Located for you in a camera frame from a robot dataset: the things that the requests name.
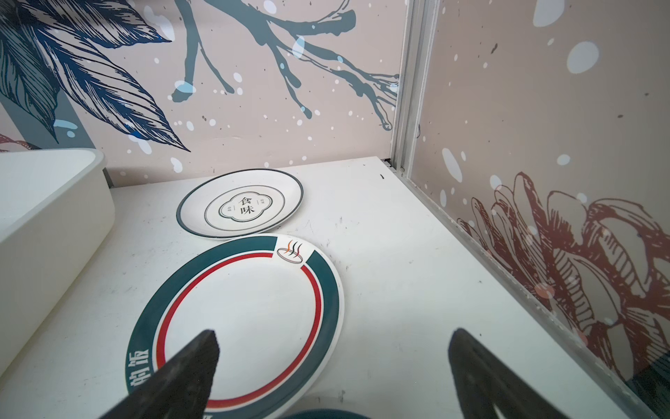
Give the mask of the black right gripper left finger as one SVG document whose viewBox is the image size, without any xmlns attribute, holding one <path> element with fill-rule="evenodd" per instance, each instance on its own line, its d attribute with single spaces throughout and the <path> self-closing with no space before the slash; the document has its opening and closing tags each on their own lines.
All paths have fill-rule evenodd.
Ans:
<svg viewBox="0 0 670 419">
<path fill-rule="evenodd" d="M 204 417 L 219 354 L 216 333 L 213 330 L 202 331 L 139 389 L 102 417 Z"/>
</svg>

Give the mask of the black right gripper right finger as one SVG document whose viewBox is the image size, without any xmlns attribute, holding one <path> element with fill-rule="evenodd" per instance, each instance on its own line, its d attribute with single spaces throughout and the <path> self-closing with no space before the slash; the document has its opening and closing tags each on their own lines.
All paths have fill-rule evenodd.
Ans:
<svg viewBox="0 0 670 419">
<path fill-rule="evenodd" d="M 448 359 L 465 418 L 567 419 L 467 330 L 452 334 Z"/>
</svg>

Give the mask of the green red ringed plate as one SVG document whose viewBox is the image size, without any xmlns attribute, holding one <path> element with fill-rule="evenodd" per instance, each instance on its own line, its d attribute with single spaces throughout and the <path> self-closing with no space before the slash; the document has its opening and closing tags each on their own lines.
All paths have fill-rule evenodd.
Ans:
<svg viewBox="0 0 670 419">
<path fill-rule="evenodd" d="M 158 288 L 127 346 L 138 389 L 200 332 L 219 359 L 207 418 L 277 418 L 320 376 L 340 337 L 344 288 L 333 262 L 286 235 L 231 240 L 188 261 Z"/>
</svg>

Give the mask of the green hao shi plate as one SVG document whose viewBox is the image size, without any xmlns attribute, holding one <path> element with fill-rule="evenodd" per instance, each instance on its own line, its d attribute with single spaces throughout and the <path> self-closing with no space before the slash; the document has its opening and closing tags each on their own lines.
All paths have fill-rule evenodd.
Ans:
<svg viewBox="0 0 670 419">
<path fill-rule="evenodd" d="M 301 411 L 284 419 L 369 419 L 361 414 L 347 410 L 319 409 Z"/>
</svg>

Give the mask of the small white green-rimmed plate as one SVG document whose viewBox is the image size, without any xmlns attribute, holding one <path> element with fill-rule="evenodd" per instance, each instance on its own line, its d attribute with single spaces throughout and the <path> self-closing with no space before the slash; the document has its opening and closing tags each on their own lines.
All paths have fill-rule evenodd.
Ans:
<svg viewBox="0 0 670 419">
<path fill-rule="evenodd" d="M 201 183 L 181 200 L 178 225 L 212 239 L 233 239 L 271 230 L 295 214 L 305 189 L 276 169 L 243 169 Z"/>
</svg>

